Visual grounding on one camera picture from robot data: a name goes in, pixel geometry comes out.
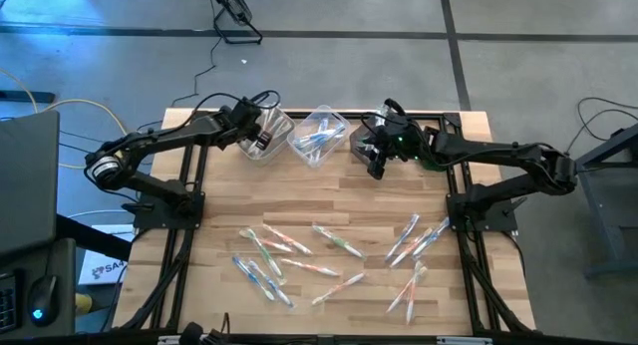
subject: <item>white cable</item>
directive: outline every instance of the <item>white cable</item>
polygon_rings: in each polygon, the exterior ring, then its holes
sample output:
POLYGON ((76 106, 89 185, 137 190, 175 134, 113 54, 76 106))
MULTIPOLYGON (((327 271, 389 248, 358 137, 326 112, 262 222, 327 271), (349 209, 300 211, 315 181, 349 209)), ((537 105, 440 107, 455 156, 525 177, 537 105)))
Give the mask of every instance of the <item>white cable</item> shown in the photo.
POLYGON ((114 213, 114 212, 125 212, 125 213, 130 214, 128 211, 126 211, 124 209, 89 210, 89 211, 83 211, 83 212, 79 212, 77 214, 69 215, 69 216, 67 216, 67 218, 68 219, 73 219, 73 218, 78 217, 78 216, 91 215, 91 214, 114 213))
MULTIPOLYGON (((20 80, 18 80, 17 77, 13 76, 9 71, 0 68, 0 73, 7 75, 7 77, 9 77, 13 81, 15 81, 15 83, 18 86, 20 86, 20 88, 23 89, 24 92, 27 93, 27 95, 29 96, 29 99, 31 100, 31 103, 33 104, 34 113, 39 113, 38 106, 36 104, 36 100, 33 97, 33 94, 31 93, 31 91, 29 91, 27 89, 27 87, 22 82, 20 82, 20 80)), ((116 124, 118 124, 118 127, 120 127, 120 130, 122 131, 123 135, 127 134, 127 130, 124 127, 124 125, 122 124, 122 121, 120 121, 120 119, 118 119, 118 117, 111 111, 111 109, 109 109, 107 106, 102 105, 100 103, 97 103, 95 101, 84 100, 84 99, 64 100, 64 101, 59 101, 59 102, 56 102, 56 103, 48 106, 47 108, 44 109, 44 111, 49 111, 49 110, 52 110, 52 109, 54 109, 54 108, 56 108, 56 107, 58 107, 60 105, 65 105, 65 104, 69 104, 69 103, 84 103, 84 104, 92 105, 92 106, 99 107, 99 108, 103 109, 104 111, 106 111, 109 114, 109 116, 111 116, 111 118, 113 118, 113 120, 116 122, 116 124)), ((58 165, 60 167, 67 168, 67 169, 70 169, 70 170, 83 170, 85 168, 84 166, 72 166, 72 165, 65 165, 65 164, 58 164, 58 165)))

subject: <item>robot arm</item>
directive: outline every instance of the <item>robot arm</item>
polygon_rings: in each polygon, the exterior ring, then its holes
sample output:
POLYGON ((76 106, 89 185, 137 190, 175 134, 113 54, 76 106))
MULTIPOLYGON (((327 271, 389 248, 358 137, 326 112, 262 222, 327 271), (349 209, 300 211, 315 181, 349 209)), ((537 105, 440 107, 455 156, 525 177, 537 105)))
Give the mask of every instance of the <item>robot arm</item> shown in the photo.
POLYGON ((186 122, 173 129, 128 134, 86 155, 85 175, 100 189, 130 188, 163 200, 179 213, 188 213, 192 198, 184 184, 138 172, 140 162, 148 155, 189 145, 223 150, 246 139, 257 141, 257 146, 264 150, 270 135, 256 123, 259 116, 260 107, 244 98, 233 109, 223 106, 218 112, 202 112, 197 117, 193 112, 186 122))
POLYGON ((440 172, 462 162, 517 167, 526 172, 492 185, 474 184, 466 193, 452 196, 448 200, 451 220, 457 216, 482 220, 497 202, 538 191, 563 195, 576 187, 575 161, 549 145, 468 141, 437 129, 422 129, 396 102, 386 100, 385 104, 391 111, 383 117, 383 125, 371 128, 362 120, 370 131, 363 144, 374 147, 367 152, 368 173, 376 179, 383 177, 385 163, 392 159, 417 160, 425 169, 440 172))

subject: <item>wooden tabletop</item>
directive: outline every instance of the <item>wooden tabletop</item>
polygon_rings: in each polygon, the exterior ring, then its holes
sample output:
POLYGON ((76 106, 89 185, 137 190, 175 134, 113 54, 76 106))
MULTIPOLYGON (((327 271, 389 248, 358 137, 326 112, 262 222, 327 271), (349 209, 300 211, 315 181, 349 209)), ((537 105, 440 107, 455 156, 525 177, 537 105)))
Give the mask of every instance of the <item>wooden tabletop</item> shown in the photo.
MULTIPOLYGON (((166 110, 164 128, 175 127, 190 109, 166 110)), ((484 112, 461 112, 464 136, 491 141, 484 112)), ((352 130, 358 125, 353 122, 352 130)), ((428 272, 416 292, 415 319, 406 325, 406 305, 387 315, 386 309, 413 272, 411 259, 389 269, 384 257, 412 212, 421 215, 412 237, 435 227, 446 216, 445 174, 427 172, 416 163, 388 162, 383 180, 374 180, 349 152, 346 143, 321 168, 314 170, 285 149, 268 166, 252 164, 236 146, 208 154, 203 190, 206 204, 190 257, 179 329, 190 321, 206 331, 219 329, 224 312, 230 314, 233 333, 324 333, 362 335, 470 334, 468 306, 459 247, 450 231, 437 240, 424 259, 428 272), (335 247, 313 232, 312 222, 327 226, 366 255, 365 261, 335 247), (267 236, 267 223, 300 241, 315 253, 293 259, 343 272, 332 278, 280 264, 287 283, 283 291, 295 302, 289 310, 270 302, 231 262, 238 254, 253 258, 267 271, 259 253, 238 231, 247 226, 267 236), (318 306, 315 297, 350 276, 365 271, 356 285, 318 306)), ((152 175, 178 178, 183 150, 158 154, 152 175)), ((471 164, 474 182, 500 180, 498 167, 471 164)), ((131 252, 114 324, 123 324, 148 297, 158 281, 166 231, 152 230, 131 252)), ((511 310, 527 326, 533 318, 516 249, 499 233, 486 233, 485 247, 492 282, 511 310)), ((172 286, 167 293, 162 323, 167 320, 172 286)), ((484 297, 478 291, 483 323, 487 324, 484 297)))

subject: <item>clear plastic container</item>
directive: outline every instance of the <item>clear plastic container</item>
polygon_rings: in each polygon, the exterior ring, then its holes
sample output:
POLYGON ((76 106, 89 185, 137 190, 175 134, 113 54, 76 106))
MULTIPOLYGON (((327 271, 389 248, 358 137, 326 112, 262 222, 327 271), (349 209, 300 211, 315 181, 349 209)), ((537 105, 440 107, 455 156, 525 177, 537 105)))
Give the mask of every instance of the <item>clear plastic container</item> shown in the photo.
POLYGON ((239 148, 256 165, 263 167, 283 151, 288 135, 295 128, 295 122, 277 107, 262 111, 257 124, 262 130, 272 135, 268 147, 262 151, 256 146, 256 142, 245 140, 239 143, 239 148))
POLYGON ((294 153, 311 168, 319 168, 346 142, 350 122, 328 106, 319 106, 288 135, 294 153))

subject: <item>concrete floor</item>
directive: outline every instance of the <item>concrete floor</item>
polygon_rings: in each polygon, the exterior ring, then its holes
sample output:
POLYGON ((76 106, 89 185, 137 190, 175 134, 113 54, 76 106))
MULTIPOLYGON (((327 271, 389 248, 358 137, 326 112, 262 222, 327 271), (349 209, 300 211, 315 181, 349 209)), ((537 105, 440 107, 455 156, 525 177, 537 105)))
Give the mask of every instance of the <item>concrete floor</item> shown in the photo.
MULTIPOLYGON (((441 0, 246 1, 255 25, 263 30, 446 31, 441 0)), ((458 32, 635 35, 636 1, 451 4, 458 32)), ((0 22, 209 29, 211 21, 207 0, 7 0, 0 22)), ((216 38, 0 34, 0 67, 32 90, 54 92, 60 99, 104 102, 134 128, 160 119, 173 98, 191 92, 192 76, 207 68, 214 42, 216 38)), ((469 41, 459 47, 472 109, 487 111, 496 141, 547 142, 564 149, 580 127, 574 111, 579 99, 599 96, 638 104, 638 43, 469 41)), ((282 94, 284 107, 369 109, 392 97, 409 109, 460 108, 445 40, 268 38, 262 46, 222 43, 214 58, 217 69, 199 79, 202 94, 251 95, 272 88, 282 94)), ((0 89, 12 88, 10 81, 0 78, 0 89)), ((27 104, 0 107, 1 117, 31 112, 27 104)), ((587 105, 585 117, 604 108, 587 105)), ((97 109, 71 105, 61 113, 66 131, 99 139, 119 135, 116 125, 97 109)), ((624 117, 606 116, 594 122, 594 132, 609 135, 632 124, 624 117)), ((96 146, 67 136, 62 140, 82 148, 96 146)), ((583 135, 572 155, 578 157, 596 145, 583 135)), ((60 158, 74 164, 82 161, 81 154, 66 149, 61 149, 60 158)), ((504 176, 514 174, 503 169, 504 176)), ((117 208, 120 203, 94 189, 80 172, 60 170, 58 212, 117 208)), ((603 254, 582 192, 533 195, 516 215, 538 329, 638 342, 638 278, 587 281, 582 276, 582 270, 603 254)), ((126 220, 116 214, 85 222, 126 220)), ((103 319, 94 315, 82 321, 78 331, 95 330, 103 319)))

